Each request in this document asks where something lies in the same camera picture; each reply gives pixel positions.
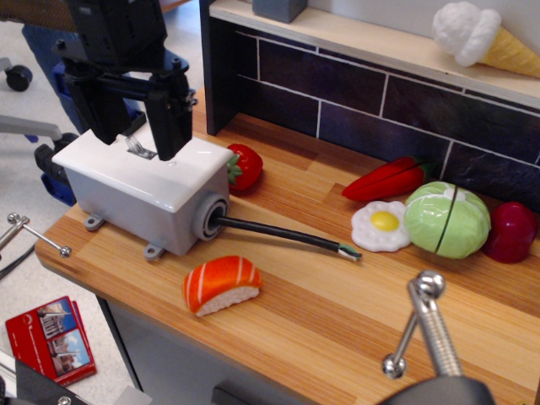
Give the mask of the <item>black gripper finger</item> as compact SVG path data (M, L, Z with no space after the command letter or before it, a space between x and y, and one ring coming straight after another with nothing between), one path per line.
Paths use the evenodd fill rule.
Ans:
M70 81L69 93L81 117L102 143L111 145L130 127L124 99L108 90L106 83L97 79Z
M168 161L192 139L193 90L183 72L154 74L149 84L146 112L158 156Z

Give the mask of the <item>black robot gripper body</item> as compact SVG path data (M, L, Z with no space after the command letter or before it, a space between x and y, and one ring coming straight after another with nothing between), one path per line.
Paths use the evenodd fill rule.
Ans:
M66 84L97 79L125 100L145 103L156 74L186 73L186 60L165 49L167 31L157 1L69 1L78 39L58 45Z

